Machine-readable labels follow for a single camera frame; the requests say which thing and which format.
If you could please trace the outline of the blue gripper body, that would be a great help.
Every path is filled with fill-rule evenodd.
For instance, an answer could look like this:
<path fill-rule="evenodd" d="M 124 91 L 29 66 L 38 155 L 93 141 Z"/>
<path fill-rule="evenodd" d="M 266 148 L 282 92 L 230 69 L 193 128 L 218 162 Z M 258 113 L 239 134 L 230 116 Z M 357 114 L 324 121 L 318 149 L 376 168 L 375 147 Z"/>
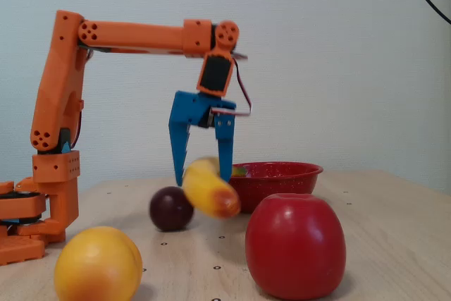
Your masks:
<path fill-rule="evenodd" d="M 195 125 L 200 128 L 215 127 L 215 113 L 212 109 L 236 109 L 234 102 L 221 99 L 209 94 L 178 91 L 175 93 L 173 106 L 169 118 L 169 129 L 182 126 L 188 129 Z"/>

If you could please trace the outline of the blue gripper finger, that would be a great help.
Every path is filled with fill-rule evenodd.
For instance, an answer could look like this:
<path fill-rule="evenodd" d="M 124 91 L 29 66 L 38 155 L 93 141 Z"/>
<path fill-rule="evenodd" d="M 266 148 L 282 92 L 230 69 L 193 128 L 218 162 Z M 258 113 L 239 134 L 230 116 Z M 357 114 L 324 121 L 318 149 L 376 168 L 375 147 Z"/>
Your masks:
<path fill-rule="evenodd" d="M 228 182 L 232 176 L 235 118 L 232 116 L 216 116 L 214 122 L 218 143 L 220 177 Z"/>
<path fill-rule="evenodd" d="M 190 126 L 186 123 L 170 121 L 168 127 L 171 140 L 175 180 L 177 185 L 181 186 L 187 154 L 187 143 L 190 136 Z"/>

